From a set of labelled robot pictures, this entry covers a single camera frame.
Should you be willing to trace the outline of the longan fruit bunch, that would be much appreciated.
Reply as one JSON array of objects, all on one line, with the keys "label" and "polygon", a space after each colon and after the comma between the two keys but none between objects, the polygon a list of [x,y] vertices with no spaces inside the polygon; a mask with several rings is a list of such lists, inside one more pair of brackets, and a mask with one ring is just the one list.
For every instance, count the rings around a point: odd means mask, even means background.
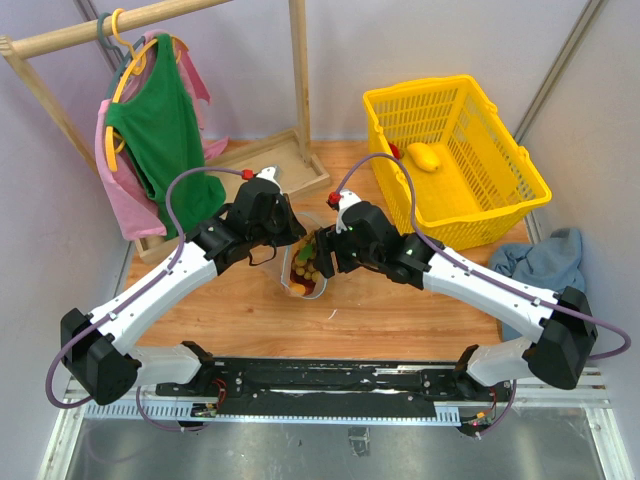
[{"label": "longan fruit bunch", "polygon": [[318,272],[314,267],[316,257],[316,245],[314,240],[303,240],[299,243],[294,252],[291,262],[291,271],[296,271],[299,275],[305,272]]}]

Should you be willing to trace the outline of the clear zip top bag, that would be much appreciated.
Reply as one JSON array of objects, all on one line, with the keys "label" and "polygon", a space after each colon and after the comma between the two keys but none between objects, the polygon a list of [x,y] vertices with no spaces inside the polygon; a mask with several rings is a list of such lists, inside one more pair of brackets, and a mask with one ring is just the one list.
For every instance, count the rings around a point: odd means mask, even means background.
[{"label": "clear zip top bag", "polygon": [[318,253],[315,234],[322,229],[321,221],[311,213],[302,212],[297,219],[305,228],[301,240],[283,251],[280,284],[290,296],[315,300],[325,291],[327,279],[315,267]]}]

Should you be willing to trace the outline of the red toy fruit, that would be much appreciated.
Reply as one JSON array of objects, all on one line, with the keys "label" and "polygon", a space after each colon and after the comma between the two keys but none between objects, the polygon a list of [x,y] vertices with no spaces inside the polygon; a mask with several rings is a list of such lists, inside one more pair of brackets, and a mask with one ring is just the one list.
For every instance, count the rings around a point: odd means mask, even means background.
[{"label": "red toy fruit", "polygon": [[403,153],[401,152],[401,150],[393,143],[389,144],[389,148],[391,150],[392,155],[398,159],[401,160],[403,157]]}]

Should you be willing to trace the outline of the yellow toy banana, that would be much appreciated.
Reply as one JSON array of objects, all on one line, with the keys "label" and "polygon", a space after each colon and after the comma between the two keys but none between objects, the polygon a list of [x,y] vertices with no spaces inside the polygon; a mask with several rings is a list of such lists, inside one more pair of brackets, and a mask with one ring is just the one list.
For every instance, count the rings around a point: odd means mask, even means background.
[{"label": "yellow toy banana", "polygon": [[435,173],[441,168],[441,160],[436,151],[428,144],[414,142],[407,146],[407,153],[416,166],[428,173]]}]

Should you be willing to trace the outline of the toy steak slice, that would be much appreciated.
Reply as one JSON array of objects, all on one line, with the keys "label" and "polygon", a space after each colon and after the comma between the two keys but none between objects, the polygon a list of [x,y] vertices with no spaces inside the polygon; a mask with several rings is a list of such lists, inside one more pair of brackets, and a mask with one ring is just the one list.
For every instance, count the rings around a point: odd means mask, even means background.
[{"label": "toy steak slice", "polygon": [[305,272],[303,275],[299,275],[292,270],[288,280],[288,287],[295,295],[307,298],[320,295],[324,284],[325,279],[319,272]]}]

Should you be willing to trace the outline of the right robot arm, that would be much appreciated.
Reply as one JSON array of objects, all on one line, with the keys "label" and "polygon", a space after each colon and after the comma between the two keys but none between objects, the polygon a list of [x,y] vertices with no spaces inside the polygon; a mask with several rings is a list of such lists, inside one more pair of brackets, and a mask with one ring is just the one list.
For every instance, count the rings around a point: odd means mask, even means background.
[{"label": "right robot arm", "polygon": [[430,237],[399,233],[379,207],[360,199],[341,200],[335,225],[315,240],[314,264],[326,278],[365,268],[460,300],[519,332],[499,345],[464,350],[452,373],[463,399],[530,376],[558,389],[576,387],[597,339],[582,292],[567,287],[557,294],[505,278]]}]

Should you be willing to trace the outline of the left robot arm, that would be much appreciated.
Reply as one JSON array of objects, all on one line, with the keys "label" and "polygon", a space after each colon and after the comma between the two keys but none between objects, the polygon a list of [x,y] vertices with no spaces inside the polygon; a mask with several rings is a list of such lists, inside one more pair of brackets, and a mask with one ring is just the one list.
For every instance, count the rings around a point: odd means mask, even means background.
[{"label": "left robot arm", "polygon": [[195,396],[212,388],[214,371],[191,348],[176,348],[177,359],[158,372],[134,348],[175,304],[232,265],[251,259],[254,248],[278,249],[305,235],[276,171],[267,167],[244,181],[233,202],[191,230],[182,246],[128,290],[87,314],[72,309],[62,317],[59,361],[90,400],[108,405],[145,380],[180,383]]}]

